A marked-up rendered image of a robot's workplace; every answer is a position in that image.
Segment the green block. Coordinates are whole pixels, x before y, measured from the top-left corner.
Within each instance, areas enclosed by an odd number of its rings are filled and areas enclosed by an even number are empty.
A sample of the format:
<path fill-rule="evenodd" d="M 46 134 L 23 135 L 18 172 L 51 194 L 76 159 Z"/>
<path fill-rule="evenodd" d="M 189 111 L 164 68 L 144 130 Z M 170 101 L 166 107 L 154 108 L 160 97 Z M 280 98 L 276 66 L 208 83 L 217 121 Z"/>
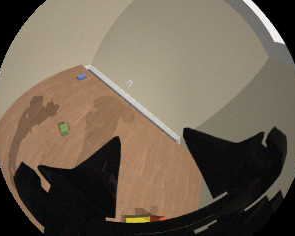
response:
<path fill-rule="evenodd" d="M 68 134 L 68 129 L 67 129 L 67 123 L 62 123 L 61 126 L 61 131 L 62 131 L 62 135 L 67 135 Z"/>

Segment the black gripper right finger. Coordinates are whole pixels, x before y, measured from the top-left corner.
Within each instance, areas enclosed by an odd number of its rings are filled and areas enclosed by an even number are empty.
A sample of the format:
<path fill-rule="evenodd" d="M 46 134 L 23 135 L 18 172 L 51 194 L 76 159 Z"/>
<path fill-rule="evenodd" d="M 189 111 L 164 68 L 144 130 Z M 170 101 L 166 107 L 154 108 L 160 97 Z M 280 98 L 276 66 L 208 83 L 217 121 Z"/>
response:
<path fill-rule="evenodd" d="M 184 141 L 207 183 L 212 199 L 225 193 L 225 187 L 235 177 L 248 154 L 263 142 L 264 135 L 263 131 L 247 141 L 233 143 L 184 127 Z"/>

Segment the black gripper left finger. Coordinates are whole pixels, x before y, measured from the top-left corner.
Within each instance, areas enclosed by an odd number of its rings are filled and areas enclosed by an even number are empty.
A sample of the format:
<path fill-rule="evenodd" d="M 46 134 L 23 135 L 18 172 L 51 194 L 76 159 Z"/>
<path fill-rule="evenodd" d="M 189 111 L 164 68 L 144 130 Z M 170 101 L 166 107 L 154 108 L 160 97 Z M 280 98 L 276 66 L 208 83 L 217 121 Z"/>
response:
<path fill-rule="evenodd" d="M 115 219 L 116 187 L 118 187 L 120 163 L 120 138 L 112 137 L 106 145 L 95 151 L 86 161 L 74 169 L 55 169 L 38 165 L 38 171 L 49 185 L 74 193 L 96 210 Z"/>

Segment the small blue block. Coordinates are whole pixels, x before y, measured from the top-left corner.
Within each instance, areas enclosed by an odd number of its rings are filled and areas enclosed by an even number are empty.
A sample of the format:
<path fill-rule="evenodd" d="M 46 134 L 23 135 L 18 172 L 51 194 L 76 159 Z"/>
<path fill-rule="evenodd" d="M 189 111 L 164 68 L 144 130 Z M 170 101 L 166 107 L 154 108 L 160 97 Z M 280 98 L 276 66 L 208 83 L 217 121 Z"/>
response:
<path fill-rule="evenodd" d="M 86 74 L 86 75 L 84 75 L 84 74 L 79 74 L 78 77 L 76 77 L 76 78 L 78 78 L 79 81 L 80 81 L 80 79 L 84 79 L 84 78 L 86 78 L 86 77 L 87 77 L 87 74 Z"/>

